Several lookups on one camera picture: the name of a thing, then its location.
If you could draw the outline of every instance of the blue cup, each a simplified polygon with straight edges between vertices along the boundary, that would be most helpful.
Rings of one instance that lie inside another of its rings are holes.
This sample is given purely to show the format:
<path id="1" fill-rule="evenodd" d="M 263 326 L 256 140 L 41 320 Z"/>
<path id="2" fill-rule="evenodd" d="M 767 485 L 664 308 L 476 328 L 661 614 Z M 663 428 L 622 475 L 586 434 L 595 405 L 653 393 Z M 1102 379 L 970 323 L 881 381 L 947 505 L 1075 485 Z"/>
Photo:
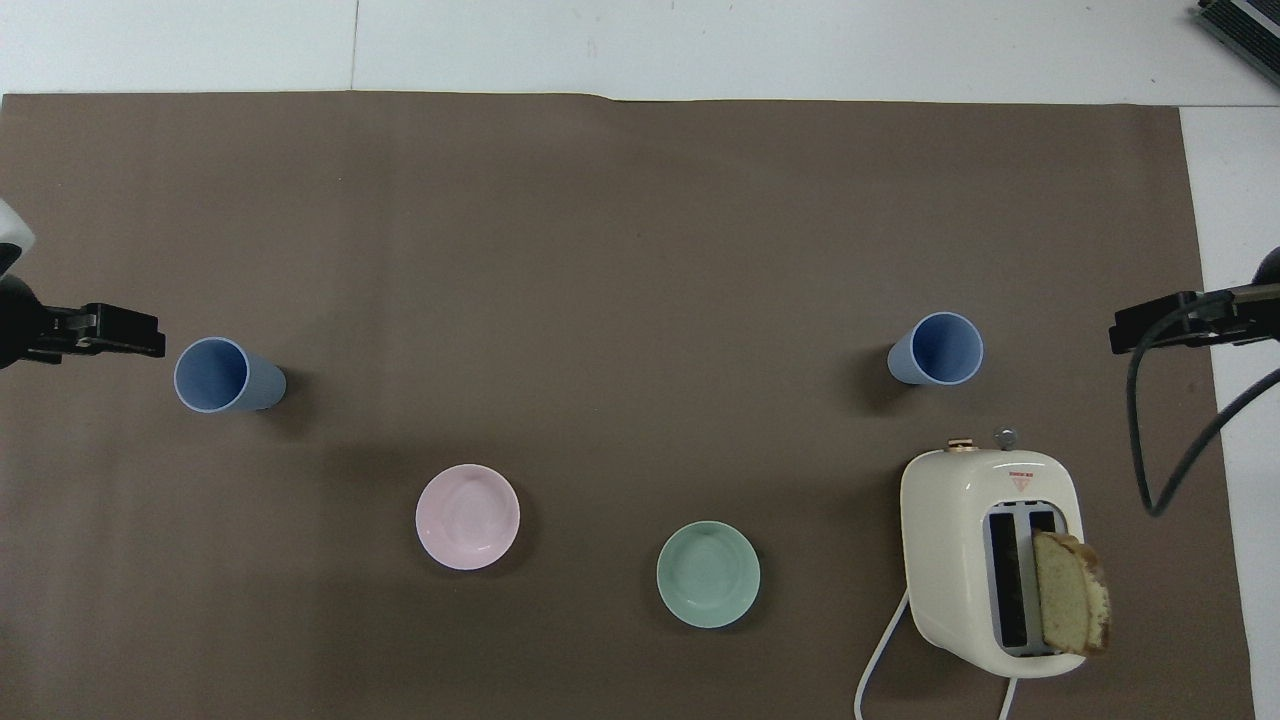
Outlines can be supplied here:
<path id="1" fill-rule="evenodd" d="M 888 372 L 913 386 L 955 386 L 982 366 L 982 334 L 964 315 L 934 313 L 888 351 Z"/>
<path id="2" fill-rule="evenodd" d="M 173 388 L 196 413 L 266 410 L 284 397 L 284 373 L 225 337 L 206 337 L 182 351 Z"/>

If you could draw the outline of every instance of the green bowl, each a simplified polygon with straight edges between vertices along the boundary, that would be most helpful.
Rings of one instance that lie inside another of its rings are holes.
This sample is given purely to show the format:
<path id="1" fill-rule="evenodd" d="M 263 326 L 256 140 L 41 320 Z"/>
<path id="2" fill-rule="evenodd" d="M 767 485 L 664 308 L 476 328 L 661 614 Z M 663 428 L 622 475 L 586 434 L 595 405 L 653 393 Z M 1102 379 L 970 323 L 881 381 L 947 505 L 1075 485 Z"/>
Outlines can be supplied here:
<path id="1" fill-rule="evenodd" d="M 737 620 L 759 591 L 755 548 L 724 523 L 690 523 L 658 553 L 658 594 L 672 615 L 695 628 L 723 628 Z"/>

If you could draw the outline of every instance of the pink bowl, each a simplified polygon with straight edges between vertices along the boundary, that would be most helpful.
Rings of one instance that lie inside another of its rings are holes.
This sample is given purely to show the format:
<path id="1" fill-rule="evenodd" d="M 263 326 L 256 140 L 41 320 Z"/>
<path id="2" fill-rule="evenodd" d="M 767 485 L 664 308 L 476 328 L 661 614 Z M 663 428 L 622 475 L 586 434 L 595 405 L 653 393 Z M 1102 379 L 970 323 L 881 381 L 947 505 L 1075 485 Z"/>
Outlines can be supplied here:
<path id="1" fill-rule="evenodd" d="M 454 465 L 426 483 L 417 498 L 417 539 L 445 568 L 492 565 L 511 548 L 518 529 L 515 488 L 484 465 Z"/>

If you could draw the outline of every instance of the toaster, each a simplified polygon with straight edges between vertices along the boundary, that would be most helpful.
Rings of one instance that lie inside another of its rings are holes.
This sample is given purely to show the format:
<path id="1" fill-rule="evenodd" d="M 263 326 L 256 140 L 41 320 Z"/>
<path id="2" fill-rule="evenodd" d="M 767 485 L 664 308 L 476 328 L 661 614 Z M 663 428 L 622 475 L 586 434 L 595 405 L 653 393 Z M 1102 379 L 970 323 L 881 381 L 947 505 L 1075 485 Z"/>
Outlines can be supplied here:
<path id="1" fill-rule="evenodd" d="M 1075 486 L 1052 457 L 952 439 L 902 471 L 911 619 L 931 643 L 1006 678 L 1084 662 L 1044 643 L 1032 532 L 1084 541 Z"/>

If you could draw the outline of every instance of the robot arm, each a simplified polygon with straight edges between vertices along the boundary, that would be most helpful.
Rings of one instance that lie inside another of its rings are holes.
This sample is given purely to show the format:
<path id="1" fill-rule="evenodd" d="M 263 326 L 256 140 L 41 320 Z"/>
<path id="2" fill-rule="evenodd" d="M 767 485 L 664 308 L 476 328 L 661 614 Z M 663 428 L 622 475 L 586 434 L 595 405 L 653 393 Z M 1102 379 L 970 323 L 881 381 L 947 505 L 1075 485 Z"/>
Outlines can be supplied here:
<path id="1" fill-rule="evenodd" d="M 81 307 L 45 306 L 9 268 L 36 236 L 0 200 L 0 368 L 18 360 L 59 364 L 63 355 L 127 352 L 164 357 L 164 334 L 151 315 L 102 302 Z"/>
<path id="2" fill-rule="evenodd" d="M 1207 296 L 1219 300 L 1199 302 Z M 1133 351 L 1148 328 L 1171 314 L 1180 316 L 1153 338 L 1151 347 L 1280 340 L 1280 247 L 1267 255 L 1249 284 L 1213 293 L 1175 292 L 1117 311 L 1110 333 L 1111 352 Z"/>

